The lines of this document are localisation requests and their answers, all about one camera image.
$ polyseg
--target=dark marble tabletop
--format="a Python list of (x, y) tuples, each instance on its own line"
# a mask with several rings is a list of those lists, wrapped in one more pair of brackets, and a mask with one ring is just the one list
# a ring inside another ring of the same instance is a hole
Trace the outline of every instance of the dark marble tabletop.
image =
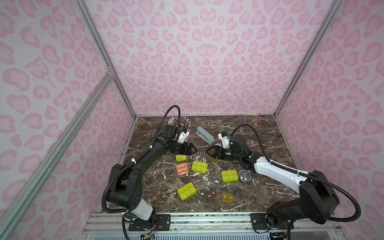
[[(162, 117), (139, 118), (134, 130), (126, 161), (137, 156), (148, 147), (158, 128)], [(298, 194), (285, 185), (263, 175), (251, 173), (249, 182), (223, 183), (221, 172), (236, 170), (242, 167), (218, 160), (216, 163), (207, 160), (205, 150), (208, 144), (196, 135), (197, 127), (201, 126), (214, 136), (216, 143), (221, 143), (217, 134), (222, 131), (232, 132), (235, 127), (243, 123), (253, 125), (258, 131), (269, 157), (277, 162), (296, 167), (286, 146), (278, 126), (270, 115), (260, 116), (204, 116), (189, 117), (191, 121), (188, 142), (192, 142), (198, 152), (188, 156), (189, 174), (178, 176), (174, 155), (164, 155), (158, 159), (143, 176), (143, 198), (157, 208), (157, 212), (220, 212), (220, 211), (265, 211), (276, 201), (288, 201), (298, 197)], [(245, 136), (251, 151), (261, 153), (253, 131), (247, 127), (240, 128), (237, 133)], [(198, 160), (208, 163), (207, 174), (194, 174), (191, 170), (192, 162)], [(192, 182), (197, 193), (181, 201), (177, 189)], [(218, 196), (209, 202), (204, 196), (211, 188), (218, 192)], [(233, 193), (234, 202), (227, 204), (221, 200), (223, 192)]]

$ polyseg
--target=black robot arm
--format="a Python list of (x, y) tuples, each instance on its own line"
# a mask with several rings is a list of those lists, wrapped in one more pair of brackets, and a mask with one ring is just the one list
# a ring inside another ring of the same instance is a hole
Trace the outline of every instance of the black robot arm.
[(106, 201), (123, 207), (132, 218), (140, 218), (144, 221), (156, 215), (153, 207), (142, 199), (142, 176), (165, 153), (191, 155), (197, 150), (192, 143), (180, 143), (176, 141), (176, 134), (181, 129), (172, 125), (166, 125), (164, 133), (160, 133), (148, 149), (142, 151), (138, 158), (132, 158), (130, 166), (116, 164), (111, 169), (109, 182), (118, 175), (106, 193)]
[[(242, 127), (250, 127), (259, 141), (262, 154), (249, 150), (245, 138), (241, 134), (234, 135)], [(238, 162), (245, 170), (259, 173), (273, 178), (295, 190), (300, 198), (287, 202), (273, 204), (266, 212), (264, 221), (270, 228), (281, 227), (288, 220), (309, 218), (312, 221), (324, 224), (327, 220), (351, 222), (361, 215), (361, 208), (356, 199), (342, 188), (327, 181), (322, 172), (297, 170), (269, 159), (260, 137), (253, 126), (242, 124), (232, 134), (222, 132), (218, 135), (222, 145), (206, 150), (212, 158)], [(340, 200), (334, 189), (349, 198), (356, 208), (353, 216), (348, 218), (331, 217)]]

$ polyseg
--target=yellow plastic container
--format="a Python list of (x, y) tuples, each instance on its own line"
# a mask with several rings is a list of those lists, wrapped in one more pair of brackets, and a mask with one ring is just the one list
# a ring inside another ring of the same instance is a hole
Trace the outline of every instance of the yellow plastic container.
[(182, 201), (187, 200), (189, 197), (196, 193), (196, 188), (193, 183), (188, 183), (177, 190), (179, 197)]
[(194, 161), (192, 163), (192, 171), (198, 172), (198, 173), (207, 173), (208, 169), (208, 164), (205, 162), (199, 162), (199, 161)]
[(236, 170), (222, 171), (221, 177), (223, 178), (223, 182), (237, 182), (237, 181), (239, 181), (239, 177), (237, 175)]
[(233, 194), (228, 193), (228, 202), (233, 202)]
[(223, 202), (233, 202), (233, 194), (223, 192), (222, 200)]
[(228, 193), (223, 192), (223, 196), (221, 197), (221, 199), (222, 199), (224, 202), (227, 202), (227, 201), (228, 201)]
[(176, 162), (182, 162), (182, 161), (185, 161), (187, 160), (187, 156), (186, 155), (176, 155)]

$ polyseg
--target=pink leopard print backdrop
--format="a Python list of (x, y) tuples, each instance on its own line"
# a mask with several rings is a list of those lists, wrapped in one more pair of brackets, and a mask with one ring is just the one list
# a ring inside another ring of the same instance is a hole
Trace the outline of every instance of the pink leopard print backdrop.
[(274, 113), (331, 0), (86, 0), (138, 115)]
[[(383, 1), (347, 1), (278, 120), (307, 171), (324, 172), (360, 203), (349, 240), (384, 235)], [(335, 214), (351, 216), (341, 198)]]
[(71, 0), (0, 2), (0, 218), (105, 73)]
[(132, 119), (111, 83), (33, 201), (11, 240), (80, 239)]

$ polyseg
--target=black cable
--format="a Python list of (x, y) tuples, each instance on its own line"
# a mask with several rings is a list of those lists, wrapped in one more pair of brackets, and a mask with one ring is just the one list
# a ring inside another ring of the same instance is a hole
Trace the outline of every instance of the black cable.
[(269, 229), (268, 229), (267, 231), (265, 231), (265, 232), (258, 232), (258, 231), (256, 231), (256, 230), (254, 229), (255, 233), (257, 233), (257, 234), (267, 233), (267, 232), (269, 232), (269, 230), (271, 230), (271, 227), (269, 227)]
[(253, 132), (255, 133), (255, 135), (256, 135), (256, 137), (257, 137), (257, 141), (259, 141), (260, 148), (262, 149), (262, 152), (263, 152), (265, 158), (267, 159), (267, 161), (270, 162), (269, 158), (266, 156), (265, 148), (264, 148), (264, 146), (263, 146), (263, 144), (262, 144), (262, 141), (261, 141), (261, 139), (260, 139), (260, 136), (259, 136), (259, 134), (257, 133), (256, 129), (255, 129), (252, 125), (247, 124), (247, 123), (241, 124), (240, 126), (238, 126), (237, 128), (234, 129), (234, 131), (231, 133), (231, 136), (237, 131), (237, 129), (239, 129), (239, 128), (243, 127), (243, 126), (250, 127), (250, 128), (253, 130)]
[(293, 227), (293, 223), (296, 221), (296, 219), (292, 219), (291, 222), (288, 224), (287, 229), (287, 240), (291, 240), (291, 227)]
[(123, 231), (123, 233), (124, 233), (124, 237), (125, 237), (125, 239), (126, 239), (126, 240), (129, 240), (128, 235), (127, 235), (127, 230), (125, 229), (125, 222), (126, 222), (126, 220), (125, 220), (125, 215), (123, 215), (123, 216), (122, 216), (122, 220), (121, 220), (121, 223), (122, 223), (122, 231)]
[(152, 145), (155, 144), (155, 141), (156, 141), (157, 135), (158, 135), (159, 132), (160, 132), (161, 126), (163, 126), (163, 123), (164, 123), (164, 121), (165, 121), (165, 119), (166, 119), (168, 113), (172, 110), (172, 108), (177, 108), (177, 110), (178, 110), (178, 112), (179, 112), (179, 122), (178, 122), (178, 124), (177, 124), (177, 130), (180, 129), (180, 108), (179, 108), (179, 106), (177, 106), (177, 105), (173, 105), (173, 106), (171, 106), (171, 107), (166, 111), (166, 113), (164, 114), (164, 117), (163, 117), (163, 119), (162, 119), (161, 122), (160, 122), (160, 126), (159, 126), (159, 128), (157, 129), (157, 131), (156, 131), (156, 133), (155, 133), (155, 137), (153, 138)]
[(292, 172), (292, 173), (294, 173), (294, 174), (298, 174), (298, 175), (300, 175), (300, 176), (303, 176), (303, 177), (312, 179), (312, 180), (314, 180), (314, 181), (321, 182), (321, 183), (323, 183), (323, 184), (325, 184), (325, 185), (328, 185), (328, 186), (330, 186), (330, 187), (336, 189), (337, 191), (341, 192), (342, 194), (344, 194), (344, 195), (345, 195), (345, 196), (346, 196), (346, 197), (353, 203), (353, 205), (354, 205), (354, 207), (355, 207), (355, 213), (354, 213), (351, 217), (346, 217), (346, 218), (329, 217), (328, 220), (336, 221), (336, 222), (352, 222), (352, 221), (357, 220), (357, 219), (360, 217), (360, 215), (361, 215), (361, 207), (360, 207), (359, 203), (357, 202), (357, 200), (356, 200), (350, 193), (348, 193), (347, 191), (345, 191), (345, 190), (342, 189), (341, 187), (339, 187), (339, 186), (337, 186), (337, 185), (335, 185), (335, 184), (333, 184), (333, 183), (330, 183), (330, 182), (328, 182), (328, 181), (322, 180), (322, 179), (320, 179), (320, 178), (318, 178), (318, 177), (315, 177), (315, 176), (312, 176), (312, 175), (309, 175), (309, 174), (305, 174), (305, 173), (303, 173), (303, 172), (299, 172), (299, 171), (296, 170), (296, 169), (291, 169), (291, 168), (282, 166), (282, 165), (280, 165), (280, 164), (278, 164), (278, 163), (276, 163), (276, 162), (273, 162), (273, 161), (271, 162), (270, 158), (267, 157), (267, 154), (266, 154), (266, 152), (265, 152), (265, 148), (264, 148), (264, 146), (263, 146), (263, 143), (262, 143), (262, 141), (261, 141), (261, 139), (260, 139), (259, 134), (257, 133), (256, 129), (255, 129), (252, 125), (247, 124), (247, 123), (245, 123), (245, 124), (241, 124), (240, 126), (238, 126), (237, 128), (234, 129), (234, 131), (231, 133), (231, 136), (236, 132), (237, 129), (239, 129), (240, 127), (243, 127), (243, 126), (250, 127), (250, 128), (253, 130), (253, 132), (255, 133), (255, 135), (256, 135), (256, 137), (257, 137), (257, 140), (259, 141), (259, 145), (260, 145), (260, 148), (262, 149), (262, 152), (263, 152), (263, 154), (264, 154), (264, 157), (265, 157), (265, 158), (267, 159), (267, 161), (269, 161), (272, 165), (274, 165), (274, 166), (276, 166), (276, 167), (279, 167), (279, 168), (281, 168), (281, 169), (284, 169), (284, 170), (286, 170), (286, 171), (288, 171), (288, 172)]

